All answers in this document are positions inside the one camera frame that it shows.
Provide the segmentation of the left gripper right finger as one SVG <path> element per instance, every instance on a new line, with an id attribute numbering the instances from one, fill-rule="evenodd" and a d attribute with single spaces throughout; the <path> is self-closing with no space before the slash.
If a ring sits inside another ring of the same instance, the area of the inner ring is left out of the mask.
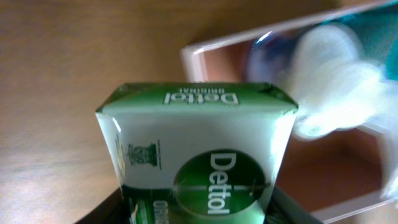
<path id="1" fill-rule="evenodd" d="M 264 224 L 323 224 L 305 211 L 283 190 L 275 188 L 266 212 Z"/>

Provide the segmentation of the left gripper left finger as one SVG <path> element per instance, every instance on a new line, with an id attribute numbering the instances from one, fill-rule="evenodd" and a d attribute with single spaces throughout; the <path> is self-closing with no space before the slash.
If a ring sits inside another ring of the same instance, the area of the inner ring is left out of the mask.
<path id="1" fill-rule="evenodd" d="M 120 189 L 115 190 L 96 208 L 75 224 L 122 224 L 124 223 L 123 199 Z"/>

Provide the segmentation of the green Dettol soap box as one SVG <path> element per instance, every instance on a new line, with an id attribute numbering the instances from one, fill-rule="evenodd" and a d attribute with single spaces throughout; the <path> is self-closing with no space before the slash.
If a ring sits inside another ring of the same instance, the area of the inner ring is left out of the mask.
<path id="1" fill-rule="evenodd" d="M 95 113 L 131 223 L 264 223 L 297 110 L 268 83 L 126 83 Z"/>

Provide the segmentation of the clear dark liquid bottle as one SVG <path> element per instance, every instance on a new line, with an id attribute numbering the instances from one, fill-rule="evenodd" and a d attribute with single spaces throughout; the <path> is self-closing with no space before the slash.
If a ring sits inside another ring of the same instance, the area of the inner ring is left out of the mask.
<path id="1" fill-rule="evenodd" d="M 364 127 L 386 152 L 383 198 L 397 198 L 397 78 L 366 58 L 354 30 L 340 23 L 283 34 L 270 31 L 251 46 L 248 82 L 269 82 L 298 103 L 293 135 L 313 141 Z"/>

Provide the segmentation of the teal mouthwash bottle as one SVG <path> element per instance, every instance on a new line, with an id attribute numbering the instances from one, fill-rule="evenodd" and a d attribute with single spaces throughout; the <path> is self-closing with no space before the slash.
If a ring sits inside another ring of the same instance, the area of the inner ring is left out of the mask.
<path id="1" fill-rule="evenodd" d="M 353 62 L 371 63 L 386 79 L 397 80 L 397 1 L 348 12 L 320 25 L 339 27 L 348 34 L 356 52 Z"/>

